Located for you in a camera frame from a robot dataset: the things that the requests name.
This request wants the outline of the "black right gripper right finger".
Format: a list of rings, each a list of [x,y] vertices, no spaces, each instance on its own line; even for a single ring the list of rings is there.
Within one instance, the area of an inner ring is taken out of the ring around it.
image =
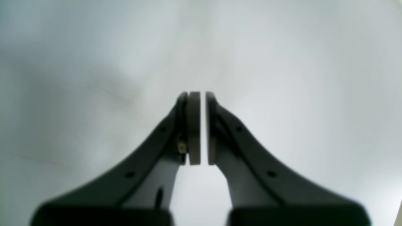
[[[306,179],[269,153],[206,93],[208,162],[227,180],[228,226],[370,226],[362,205]]]

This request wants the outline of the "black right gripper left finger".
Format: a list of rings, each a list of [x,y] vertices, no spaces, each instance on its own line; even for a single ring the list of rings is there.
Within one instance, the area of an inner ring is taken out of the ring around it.
[[[183,92],[126,159],[95,180],[39,207],[32,226],[173,226],[176,174],[199,165],[200,92]]]

